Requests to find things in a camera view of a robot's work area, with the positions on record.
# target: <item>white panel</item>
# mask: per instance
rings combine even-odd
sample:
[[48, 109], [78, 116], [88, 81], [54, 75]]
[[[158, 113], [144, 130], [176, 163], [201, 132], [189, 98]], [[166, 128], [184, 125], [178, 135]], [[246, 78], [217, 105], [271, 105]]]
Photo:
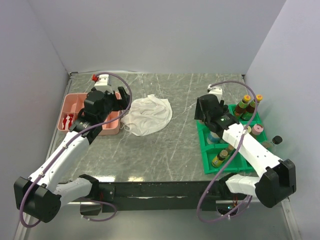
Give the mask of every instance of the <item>white panel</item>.
[[304, 240], [320, 239], [319, 104], [320, 1], [288, 0], [246, 75], [264, 99], [259, 113], [276, 154], [296, 166], [290, 197]]
[[0, 1], [0, 32], [0, 238], [10, 240], [14, 182], [45, 161], [68, 75], [27, 1]]
[[285, 0], [29, 0], [66, 69], [246, 73]]

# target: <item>white robotic arm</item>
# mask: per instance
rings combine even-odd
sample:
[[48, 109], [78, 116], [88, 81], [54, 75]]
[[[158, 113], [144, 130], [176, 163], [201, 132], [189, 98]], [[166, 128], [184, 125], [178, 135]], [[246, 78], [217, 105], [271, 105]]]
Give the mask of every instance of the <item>white robotic arm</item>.
[[296, 191], [296, 167], [265, 149], [244, 130], [244, 126], [229, 113], [220, 93], [206, 94], [197, 99], [194, 118], [203, 121], [211, 132], [237, 148], [244, 134], [239, 153], [251, 164], [257, 177], [231, 173], [224, 177], [231, 193], [257, 197], [262, 204], [272, 208]]
[[[121, 99], [117, 99], [110, 86], [108, 75], [102, 74], [99, 78], [93, 76], [92, 79], [95, 81], [94, 88], [87, 94], [84, 108], [80, 110], [62, 143], [49, 159], [27, 179], [19, 177], [14, 183], [17, 208], [20, 209], [22, 202], [26, 199], [23, 211], [44, 223], [51, 221], [59, 209], [69, 202], [81, 197], [97, 198], [99, 181], [89, 175], [83, 174], [67, 184], [58, 183], [78, 156], [88, 149], [102, 130], [101, 126], [91, 126], [103, 123], [112, 111], [128, 108], [129, 95], [123, 87], [118, 87]], [[76, 139], [69, 144], [68, 142], [73, 138]], [[25, 194], [31, 185], [34, 187], [26, 198]]]

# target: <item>green rack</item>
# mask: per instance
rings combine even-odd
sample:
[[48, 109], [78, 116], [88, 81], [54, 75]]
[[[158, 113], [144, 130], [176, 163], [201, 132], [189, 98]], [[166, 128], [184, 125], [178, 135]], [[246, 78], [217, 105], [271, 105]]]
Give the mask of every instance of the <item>green rack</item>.
[[[236, 105], [230, 104], [228, 107], [229, 107], [230, 113], [233, 113]], [[241, 119], [240, 119], [240, 122], [243, 125], [248, 123], [248, 121], [242, 121]], [[252, 123], [250, 124], [250, 127], [253, 127], [255, 124], [262, 124], [258, 114], [256, 114], [256, 116], [254, 117]], [[217, 154], [219, 154], [223, 149], [225, 149], [228, 146], [228, 144], [227, 143], [208, 144], [207, 137], [208, 137], [208, 134], [210, 133], [209, 128], [207, 128], [204, 124], [199, 123], [198, 121], [196, 121], [196, 127], [199, 135], [204, 173], [205, 174], [217, 173], [227, 161], [224, 161], [220, 167], [213, 167], [211, 165], [211, 161], [214, 159], [214, 157]], [[262, 143], [267, 140], [266, 133], [264, 130], [259, 136], [257, 136], [256, 140], [259, 143]], [[246, 159], [240, 153], [238, 153], [233, 159], [233, 161], [229, 164], [229, 166], [224, 170], [224, 172], [249, 173], [249, 172], [254, 172], [254, 168], [246, 161]]]

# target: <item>marble table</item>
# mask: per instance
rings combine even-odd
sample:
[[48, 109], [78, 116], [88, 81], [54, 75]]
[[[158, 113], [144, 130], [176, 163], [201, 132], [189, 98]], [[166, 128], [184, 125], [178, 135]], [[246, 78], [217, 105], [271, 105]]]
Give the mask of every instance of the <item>marble table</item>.
[[[65, 183], [81, 174], [88, 174], [100, 182], [162, 182], [208, 181], [212, 174], [204, 174], [196, 121], [196, 100], [207, 93], [211, 83], [236, 80], [244, 82], [240, 74], [152, 74], [119, 73], [130, 85], [133, 99], [155, 94], [168, 99], [173, 111], [172, 120], [161, 131], [135, 136], [121, 129], [117, 135], [98, 136], [84, 154], [62, 178]], [[72, 73], [66, 90], [87, 93], [94, 86], [92, 73]], [[112, 86], [122, 86], [112, 77]], [[235, 104], [247, 94], [236, 83], [222, 84], [226, 104]], [[56, 131], [50, 153], [61, 143], [65, 133]]]

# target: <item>pink container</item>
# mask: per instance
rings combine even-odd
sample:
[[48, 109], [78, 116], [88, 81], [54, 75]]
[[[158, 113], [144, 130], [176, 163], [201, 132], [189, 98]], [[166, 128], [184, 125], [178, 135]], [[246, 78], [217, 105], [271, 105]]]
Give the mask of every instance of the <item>pink container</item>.
[[[121, 99], [120, 93], [115, 93], [117, 99]], [[67, 133], [69, 130], [64, 130], [62, 128], [62, 122], [64, 117], [67, 114], [73, 114], [74, 118], [72, 120], [72, 123], [77, 119], [78, 113], [81, 109], [85, 107], [85, 99], [87, 97], [87, 93], [70, 93], [65, 96], [62, 110], [60, 112], [59, 116], [59, 123], [58, 123], [58, 130], [61, 132]], [[120, 115], [120, 111], [112, 111], [105, 121], [114, 119]], [[119, 133], [120, 129], [120, 119], [117, 119], [111, 123], [102, 125], [102, 131], [99, 133], [99, 135], [116, 135]]]

